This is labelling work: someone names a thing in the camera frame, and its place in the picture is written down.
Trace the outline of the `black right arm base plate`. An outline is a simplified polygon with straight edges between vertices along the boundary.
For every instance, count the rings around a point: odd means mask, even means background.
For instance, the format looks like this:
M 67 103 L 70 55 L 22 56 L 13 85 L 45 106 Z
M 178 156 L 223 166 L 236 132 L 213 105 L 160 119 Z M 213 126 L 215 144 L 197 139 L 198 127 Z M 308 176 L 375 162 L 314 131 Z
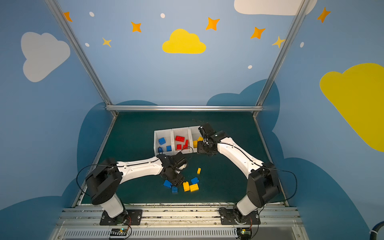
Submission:
M 237 209 L 220 208 L 218 213 L 222 225 L 258 225 L 261 223 L 257 210 L 245 216 Z

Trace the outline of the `yellow wide lego brick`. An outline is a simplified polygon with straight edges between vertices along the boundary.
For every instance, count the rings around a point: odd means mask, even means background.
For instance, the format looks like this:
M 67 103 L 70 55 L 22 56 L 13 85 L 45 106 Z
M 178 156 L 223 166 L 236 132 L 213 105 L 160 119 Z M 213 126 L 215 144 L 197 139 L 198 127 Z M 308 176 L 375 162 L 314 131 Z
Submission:
M 193 185 L 190 185 L 190 192 L 196 192 L 199 190 L 199 185 L 198 184 L 193 184 Z

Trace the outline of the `large red lego brick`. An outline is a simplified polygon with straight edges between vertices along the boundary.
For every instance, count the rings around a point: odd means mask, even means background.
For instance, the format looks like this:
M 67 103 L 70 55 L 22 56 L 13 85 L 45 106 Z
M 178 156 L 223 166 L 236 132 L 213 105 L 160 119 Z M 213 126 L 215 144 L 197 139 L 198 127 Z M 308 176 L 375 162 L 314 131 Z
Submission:
M 175 141 L 176 141 L 176 142 L 184 142 L 185 139 L 186 139 L 186 138 L 185 138 L 185 137 L 182 137 L 182 136 L 176 136 L 176 137 L 175 137 Z

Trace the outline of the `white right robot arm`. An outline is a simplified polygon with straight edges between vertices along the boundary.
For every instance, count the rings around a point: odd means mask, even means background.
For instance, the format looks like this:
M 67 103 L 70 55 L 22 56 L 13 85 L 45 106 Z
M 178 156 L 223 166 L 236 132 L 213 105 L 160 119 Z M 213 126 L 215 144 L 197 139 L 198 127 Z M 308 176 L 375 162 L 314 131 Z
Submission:
M 225 132 L 206 132 L 199 128 L 203 140 L 198 142 L 198 153 L 213 156 L 221 154 L 238 167 L 247 178 L 246 195 L 236 204 L 234 212 L 239 218 L 262 208 L 281 193 L 275 165 L 264 163 L 242 149 Z

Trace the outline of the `yellow lego brick bottom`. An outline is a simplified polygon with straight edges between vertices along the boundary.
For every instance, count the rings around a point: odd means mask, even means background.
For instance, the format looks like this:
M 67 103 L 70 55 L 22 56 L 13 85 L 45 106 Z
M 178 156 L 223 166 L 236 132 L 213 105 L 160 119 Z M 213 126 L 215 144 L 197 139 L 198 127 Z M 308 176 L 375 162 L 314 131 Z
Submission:
M 189 182 L 183 182 L 183 189 L 184 189 L 184 192 L 190 191 Z

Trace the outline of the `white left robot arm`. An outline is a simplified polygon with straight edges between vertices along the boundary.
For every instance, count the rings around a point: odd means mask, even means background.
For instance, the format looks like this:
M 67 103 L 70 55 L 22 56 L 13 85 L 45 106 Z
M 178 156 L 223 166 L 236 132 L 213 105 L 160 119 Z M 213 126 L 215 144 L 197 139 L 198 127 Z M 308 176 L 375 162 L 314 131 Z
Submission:
M 88 195 L 93 205 L 104 209 L 104 225 L 123 224 L 129 213 L 116 194 L 119 185 L 145 176 L 160 175 L 172 187 L 178 187 L 185 180 L 181 171 L 187 166 L 188 161 L 181 152 L 173 156 L 158 154 L 134 162 L 107 159 L 86 176 Z

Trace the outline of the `small red lego brick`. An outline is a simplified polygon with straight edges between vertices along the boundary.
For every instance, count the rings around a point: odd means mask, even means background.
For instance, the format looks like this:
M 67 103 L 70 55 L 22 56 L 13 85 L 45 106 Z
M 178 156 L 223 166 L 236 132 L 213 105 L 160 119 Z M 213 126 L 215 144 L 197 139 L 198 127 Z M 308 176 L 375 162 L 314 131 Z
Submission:
M 184 146 L 183 146 L 183 149 L 186 149 L 189 147 L 189 140 L 186 140 Z

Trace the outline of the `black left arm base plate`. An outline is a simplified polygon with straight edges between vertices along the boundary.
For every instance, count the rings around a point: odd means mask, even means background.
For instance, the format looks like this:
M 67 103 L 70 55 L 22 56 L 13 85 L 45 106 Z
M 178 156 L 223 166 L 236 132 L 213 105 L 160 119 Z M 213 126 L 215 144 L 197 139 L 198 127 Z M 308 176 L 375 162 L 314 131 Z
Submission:
M 123 210 L 122 213 L 112 218 L 103 211 L 100 226 L 138 226 L 142 219 L 142 210 Z

